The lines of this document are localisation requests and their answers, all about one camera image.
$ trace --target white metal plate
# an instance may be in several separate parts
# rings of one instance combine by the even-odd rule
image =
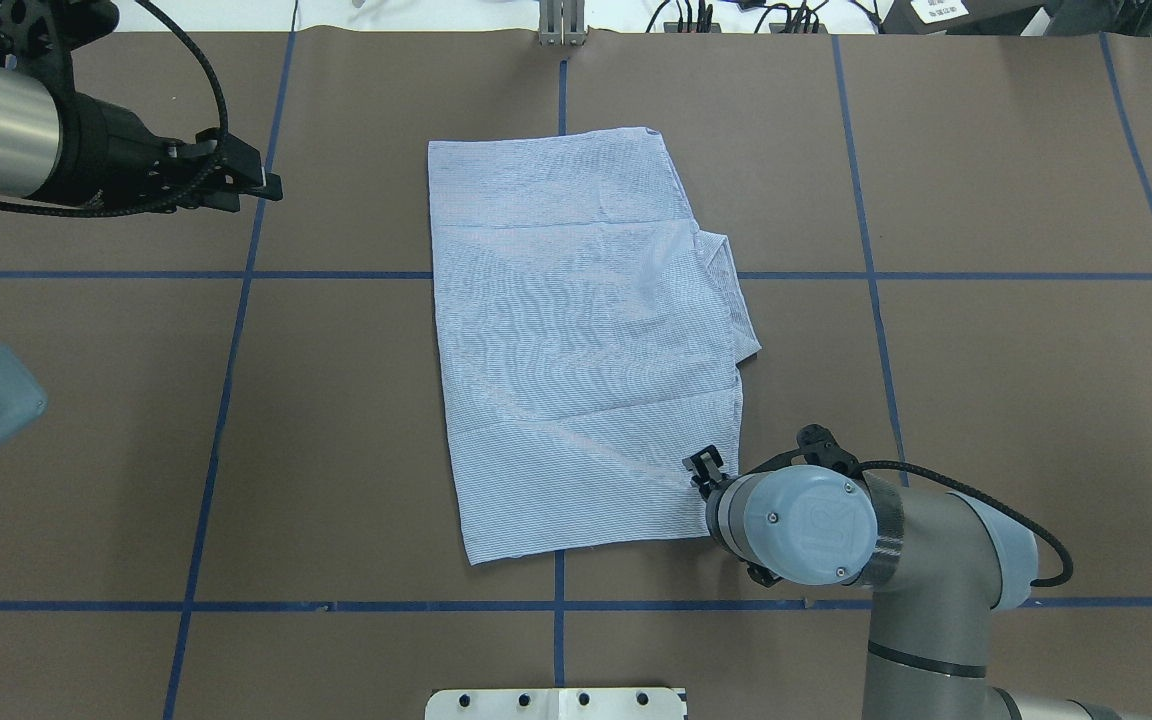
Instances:
[[[524,696],[526,705],[520,702]],[[439,691],[425,705],[425,720],[685,720],[685,697],[684,689],[673,688]]]

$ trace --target brown table surface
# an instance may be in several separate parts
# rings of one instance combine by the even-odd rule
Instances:
[[[858,717],[862,593],[767,591],[707,539],[468,568],[426,142],[617,126],[662,131],[732,236],[764,344],[742,455],[821,423],[1028,511],[1078,573],[998,616],[991,682],[1152,714],[1152,41],[198,41],[287,200],[0,214],[0,338],[51,395],[0,450],[0,717],[639,683],[699,720]],[[166,35],[79,51],[78,83],[157,132],[214,118]]]

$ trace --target light blue cloth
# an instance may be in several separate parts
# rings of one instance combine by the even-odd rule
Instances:
[[[471,564],[704,536],[681,461],[713,444],[735,471],[759,346],[659,132],[431,142],[429,190]]]

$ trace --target white floor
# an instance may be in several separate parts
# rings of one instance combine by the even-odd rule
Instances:
[[[159,31],[162,29],[132,0],[116,0],[123,9],[119,29]],[[873,0],[859,0],[870,5]],[[185,29],[234,29],[234,31],[280,31],[287,29],[294,0],[157,0]],[[879,0],[886,14],[892,0]],[[591,26],[620,32],[643,32],[657,0],[586,0],[585,18]],[[820,18],[835,33],[872,33],[864,13],[849,0],[829,0]],[[723,32],[751,32],[761,10],[741,12],[735,3],[714,5],[714,22]],[[535,28],[539,9],[536,0],[301,0],[297,28],[343,26],[372,31],[412,31],[412,29],[499,29]],[[672,8],[665,20],[677,18]],[[1043,15],[1030,24],[1026,35],[1038,35],[1046,26]]]

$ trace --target white bracket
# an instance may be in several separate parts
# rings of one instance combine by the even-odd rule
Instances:
[[[425,720],[685,720],[685,698],[673,688],[439,691]]]
[[[540,0],[540,45],[585,45],[585,0]]]

